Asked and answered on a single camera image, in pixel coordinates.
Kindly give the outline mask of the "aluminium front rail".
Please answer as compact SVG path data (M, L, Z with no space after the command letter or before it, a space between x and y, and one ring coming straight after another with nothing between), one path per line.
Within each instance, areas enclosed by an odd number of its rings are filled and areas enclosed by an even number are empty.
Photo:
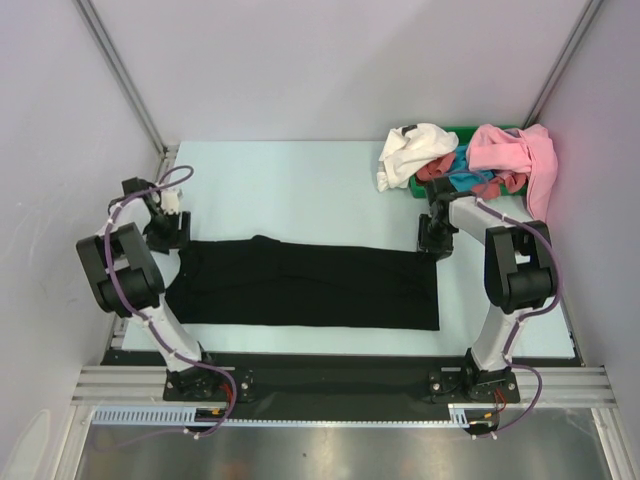
M534 373L515 373L520 398L533 399L536 379L542 379L537 402L541 408L613 408L617 405L602 367L538 367ZM71 396L73 405L159 406L166 374L159 366L95 366L81 370Z

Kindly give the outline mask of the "aluminium frame post left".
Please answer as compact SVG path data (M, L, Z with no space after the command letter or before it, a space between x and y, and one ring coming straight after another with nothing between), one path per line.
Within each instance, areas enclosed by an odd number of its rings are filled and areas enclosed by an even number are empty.
M160 158L163 158L167 147L94 2L90 0L74 0L73 4L85 23L107 68L112 73L125 101L139 122L144 135L155 153Z

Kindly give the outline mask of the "black t shirt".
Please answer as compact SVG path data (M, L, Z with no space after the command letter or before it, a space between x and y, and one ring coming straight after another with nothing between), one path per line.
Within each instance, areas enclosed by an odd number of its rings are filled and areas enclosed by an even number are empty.
M255 236L193 241L180 261L166 301L183 324L440 328L427 254Z

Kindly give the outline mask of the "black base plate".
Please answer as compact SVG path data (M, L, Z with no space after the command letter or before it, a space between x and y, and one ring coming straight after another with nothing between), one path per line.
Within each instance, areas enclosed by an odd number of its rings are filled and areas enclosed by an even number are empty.
M515 371L475 373L466 358L215 354L231 376L196 367L171 373L152 352L113 350L101 364L125 374L154 369L160 397L194 403L201 417L220 417L229 400L234 420L294 422L404 422L441 420L453 403L494 410L524 397Z

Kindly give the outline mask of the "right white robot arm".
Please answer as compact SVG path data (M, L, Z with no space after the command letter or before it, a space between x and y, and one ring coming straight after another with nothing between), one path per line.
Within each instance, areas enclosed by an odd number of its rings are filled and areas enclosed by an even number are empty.
M453 254L465 232L484 247L484 289L490 306L466 354L463 393L484 401L497 389L495 374L513 367L512 351L525 322L548 313L560 299L557 260L542 221L521 222L470 194L439 193L420 217L418 250L434 260Z

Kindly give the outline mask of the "aluminium frame post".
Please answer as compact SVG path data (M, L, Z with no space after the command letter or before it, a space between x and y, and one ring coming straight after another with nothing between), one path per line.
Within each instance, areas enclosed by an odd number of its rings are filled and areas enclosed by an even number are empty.
M125 101L139 122L144 135L155 153L160 158L163 158L167 147L94 2L90 0L74 0L73 4L85 23L107 68L112 73Z
M571 65L573 58L579 51L583 41L586 39L589 31L595 24L599 14L606 4L607 1L605 0L588 0L585 2L574 26L560 49L556 60L554 61L539 93L522 123L523 128L528 128L539 122L540 117L549 103L554 91L560 84L564 74Z

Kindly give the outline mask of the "white t shirt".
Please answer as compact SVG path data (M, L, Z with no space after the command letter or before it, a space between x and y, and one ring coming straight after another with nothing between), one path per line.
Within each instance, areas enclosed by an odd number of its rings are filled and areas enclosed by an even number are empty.
M377 190L406 188L422 167L452 153L458 145L456 133L431 123L391 129L378 160Z

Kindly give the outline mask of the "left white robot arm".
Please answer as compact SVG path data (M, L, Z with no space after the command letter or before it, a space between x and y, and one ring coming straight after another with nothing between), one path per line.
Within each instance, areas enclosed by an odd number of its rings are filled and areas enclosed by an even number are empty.
M203 350L187 333L165 299L175 279L178 258L157 263L143 230L152 214L141 199L119 201L95 234L79 240L76 252L98 306L143 331L163 357L167 370L189 370L186 387L197 398L214 397L221 376L203 363Z

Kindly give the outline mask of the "aluminium frame post right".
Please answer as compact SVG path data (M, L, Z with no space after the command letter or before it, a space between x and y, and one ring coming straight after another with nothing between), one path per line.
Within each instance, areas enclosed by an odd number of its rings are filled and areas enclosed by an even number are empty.
M560 49L556 60L554 61L539 93L522 123L523 128L528 128L539 122L540 117L549 103L554 91L560 84L564 74L571 65L573 58L579 51L583 41L586 39L589 31L595 24L599 14L606 4L607 1L605 0L588 0L585 2L574 26Z

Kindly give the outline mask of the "teal t shirt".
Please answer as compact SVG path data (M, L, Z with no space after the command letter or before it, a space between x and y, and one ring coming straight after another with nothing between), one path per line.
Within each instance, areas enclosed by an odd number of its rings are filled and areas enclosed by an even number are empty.
M455 151L455 157L448 173L450 183L458 192L471 191L477 186L483 189L483 185L494 178L494 173L491 170L477 170L471 173L465 149Z

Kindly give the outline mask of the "pink t shirt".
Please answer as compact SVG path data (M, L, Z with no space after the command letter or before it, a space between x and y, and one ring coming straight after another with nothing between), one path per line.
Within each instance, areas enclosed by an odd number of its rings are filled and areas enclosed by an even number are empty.
M466 152L471 171L491 171L490 186L474 191L483 199L500 196L506 189L515 193L527 189L526 207L535 220L547 217L558 161L548 130L540 124L527 129L507 129L485 124L473 134Z

